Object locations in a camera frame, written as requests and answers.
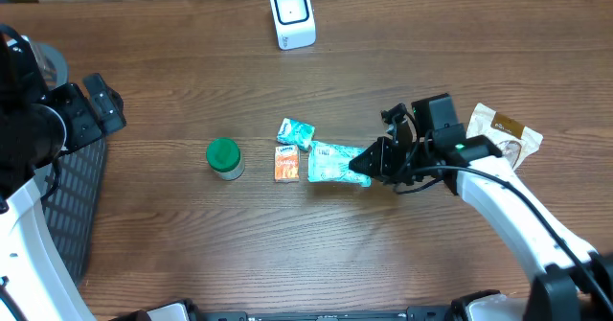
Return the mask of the teal wet wipes pack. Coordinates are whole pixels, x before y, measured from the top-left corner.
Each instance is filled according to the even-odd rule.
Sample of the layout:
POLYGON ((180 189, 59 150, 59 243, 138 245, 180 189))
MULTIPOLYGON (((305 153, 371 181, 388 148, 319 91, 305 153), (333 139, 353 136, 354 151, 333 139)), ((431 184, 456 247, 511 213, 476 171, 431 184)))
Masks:
POLYGON ((349 163, 363 153, 363 148, 312 141, 308 157, 307 180, 312 183, 338 182, 370 187, 369 176, 354 172, 349 163))

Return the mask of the teal tissue pack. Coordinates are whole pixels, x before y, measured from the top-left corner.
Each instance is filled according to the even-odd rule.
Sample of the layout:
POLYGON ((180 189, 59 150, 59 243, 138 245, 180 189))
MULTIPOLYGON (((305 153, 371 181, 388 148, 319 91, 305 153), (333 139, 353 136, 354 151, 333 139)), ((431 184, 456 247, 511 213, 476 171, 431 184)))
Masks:
POLYGON ((277 141, 285 145, 296 145, 300 150, 308 151, 314 133, 314 126, 284 118, 277 134, 277 141))

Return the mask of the orange tissue pack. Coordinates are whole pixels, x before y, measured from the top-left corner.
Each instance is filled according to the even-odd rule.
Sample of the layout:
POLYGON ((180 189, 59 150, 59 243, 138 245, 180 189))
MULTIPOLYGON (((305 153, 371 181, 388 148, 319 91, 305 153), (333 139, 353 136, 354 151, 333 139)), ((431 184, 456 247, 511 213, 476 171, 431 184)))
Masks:
POLYGON ((296 145, 278 146, 274 155, 274 180, 297 182, 299 180, 300 150, 296 145))

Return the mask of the beige snack bag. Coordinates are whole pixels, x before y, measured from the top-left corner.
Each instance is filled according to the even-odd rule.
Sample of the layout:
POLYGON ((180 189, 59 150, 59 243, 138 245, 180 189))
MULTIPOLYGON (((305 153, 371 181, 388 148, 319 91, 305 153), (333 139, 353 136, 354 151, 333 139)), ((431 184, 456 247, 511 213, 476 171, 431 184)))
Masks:
POLYGON ((543 135, 514 119, 478 103, 470 117, 466 136, 486 136, 516 170, 531 154, 536 153, 543 135))

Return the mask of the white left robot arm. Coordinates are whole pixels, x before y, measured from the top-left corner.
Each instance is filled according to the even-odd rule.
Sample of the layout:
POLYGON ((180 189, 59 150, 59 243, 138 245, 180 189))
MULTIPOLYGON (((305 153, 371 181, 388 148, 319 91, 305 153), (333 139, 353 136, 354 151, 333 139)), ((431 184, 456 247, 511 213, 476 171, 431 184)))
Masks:
POLYGON ((124 102, 98 73, 50 88, 33 43, 1 27, 1 317, 91 320, 52 240, 36 170, 123 129, 124 102))

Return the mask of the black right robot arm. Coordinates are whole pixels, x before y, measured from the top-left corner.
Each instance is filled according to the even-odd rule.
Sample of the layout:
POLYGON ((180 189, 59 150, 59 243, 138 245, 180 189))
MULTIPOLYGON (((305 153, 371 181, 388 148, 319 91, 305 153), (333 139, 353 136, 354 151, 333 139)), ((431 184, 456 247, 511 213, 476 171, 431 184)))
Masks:
POLYGON ((385 135, 349 168, 414 194, 442 182, 472 206, 519 261, 531 288, 488 289, 453 300, 445 320, 609 320, 612 258, 558 221, 484 135, 467 137, 448 94, 381 113, 385 135))

